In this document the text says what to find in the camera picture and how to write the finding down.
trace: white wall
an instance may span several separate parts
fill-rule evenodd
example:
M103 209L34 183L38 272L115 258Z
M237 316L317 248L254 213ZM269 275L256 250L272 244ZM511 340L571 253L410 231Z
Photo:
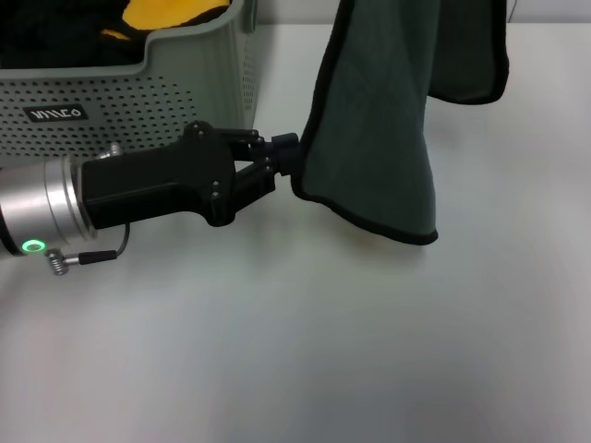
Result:
M591 0L517 0L513 22L591 22ZM515 0L508 0L509 11ZM339 0L259 0L263 23L332 23Z

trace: dark green cloth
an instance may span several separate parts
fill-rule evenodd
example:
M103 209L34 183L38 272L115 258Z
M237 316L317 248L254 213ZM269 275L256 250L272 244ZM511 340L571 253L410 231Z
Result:
M502 95L504 1L342 0L295 193L394 240L437 240L427 97L481 104Z

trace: basket handle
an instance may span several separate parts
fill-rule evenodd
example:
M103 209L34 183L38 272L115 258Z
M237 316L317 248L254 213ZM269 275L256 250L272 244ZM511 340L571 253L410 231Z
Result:
M259 0L246 0L247 11L245 14L245 32L254 32L257 28L257 18L259 13Z

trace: perforated basket wall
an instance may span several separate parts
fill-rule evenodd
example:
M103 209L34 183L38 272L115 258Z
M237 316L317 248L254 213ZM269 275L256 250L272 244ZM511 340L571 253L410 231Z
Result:
M124 150L164 146L198 119L251 128L256 7L234 0L210 23L153 32L141 65L0 70L0 165L92 157L113 141ZM24 109L74 103L87 120L37 123Z

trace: green led light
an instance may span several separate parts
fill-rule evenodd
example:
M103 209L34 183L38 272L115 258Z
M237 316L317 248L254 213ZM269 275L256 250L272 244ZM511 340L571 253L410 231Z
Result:
M42 252L46 245L41 240L28 240L22 244L22 250L25 252Z

